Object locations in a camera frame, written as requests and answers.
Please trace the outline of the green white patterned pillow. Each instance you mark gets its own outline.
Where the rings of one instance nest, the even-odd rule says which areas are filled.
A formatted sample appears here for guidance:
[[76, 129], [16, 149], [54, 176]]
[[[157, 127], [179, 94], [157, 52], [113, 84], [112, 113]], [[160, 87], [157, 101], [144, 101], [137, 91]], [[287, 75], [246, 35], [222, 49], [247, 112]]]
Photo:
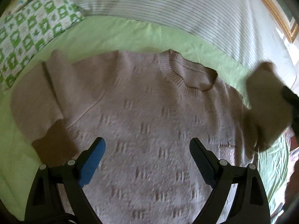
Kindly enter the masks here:
[[13, 83], [32, 57], [84, 19], [71, 0], [33, 0], [1, 21], [1, 87]]

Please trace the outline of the white striped duvet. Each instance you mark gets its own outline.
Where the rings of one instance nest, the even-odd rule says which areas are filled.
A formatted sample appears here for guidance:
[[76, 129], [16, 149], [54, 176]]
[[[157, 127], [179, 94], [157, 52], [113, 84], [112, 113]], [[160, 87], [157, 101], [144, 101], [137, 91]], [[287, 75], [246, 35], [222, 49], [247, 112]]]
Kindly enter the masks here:
[[184, 30], [249, 68], [271, 61], [288, 86], [295, 83], [295, 66], [261, 0], [71, 1], [89, 16], [122, 17]]

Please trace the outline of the light green bed sheet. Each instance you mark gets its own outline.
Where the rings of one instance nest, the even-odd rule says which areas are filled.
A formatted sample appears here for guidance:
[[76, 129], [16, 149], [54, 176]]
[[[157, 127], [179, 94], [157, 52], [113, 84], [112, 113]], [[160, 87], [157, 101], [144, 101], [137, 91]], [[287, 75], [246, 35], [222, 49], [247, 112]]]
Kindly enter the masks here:
[[[31, 59], [23, 73], [40, 60], [47, 60], [55, 49], [63, 51], [72, 62], [115, 50], [162, 52], [173, 49], [188, 60], [215, 69], [223, 81], [246, 96], [248, 67], [205, 40], [171, 27], [116, 17], [87, 17], [49, 42]], [[1, 200], [12, 215], [23, 220], [29, 190], [41, 162], [16, 127], [10, 99], [10, 90], [1, 92]], [[288, 160], [288, 141], [284, 136], [258, 157], [258, 171], [271, 213], [284, 202]]]

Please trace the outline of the gold framed wall picture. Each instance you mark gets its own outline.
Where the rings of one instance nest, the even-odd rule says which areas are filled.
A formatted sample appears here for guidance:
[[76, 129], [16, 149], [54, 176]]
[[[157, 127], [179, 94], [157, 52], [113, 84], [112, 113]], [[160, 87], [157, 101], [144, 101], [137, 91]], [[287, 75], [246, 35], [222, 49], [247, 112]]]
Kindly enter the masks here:
[[283, 0], [261, 0], [276, 23], [280, 26], [289, 43], [294, 43], [298, 36], [298, 24]]

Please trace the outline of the beige knit sweater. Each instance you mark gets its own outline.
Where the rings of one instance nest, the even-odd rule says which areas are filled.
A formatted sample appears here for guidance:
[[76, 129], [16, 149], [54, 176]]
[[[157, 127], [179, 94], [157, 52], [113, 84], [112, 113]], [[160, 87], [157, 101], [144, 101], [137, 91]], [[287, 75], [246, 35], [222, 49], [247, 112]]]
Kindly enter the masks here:
[[107, 148], [84, 187], [104, 223], [192, 223], [210, 194], [189, 152], [198, 138], [236, 166], [291, 124], [271, 63], [247, 79], [251, 107], [218, 73], [178, 52], [114, 51], [70, 63], [59, 51], [11, 92], [11, 112], [41, 161], [64, 164], [97, 137]]

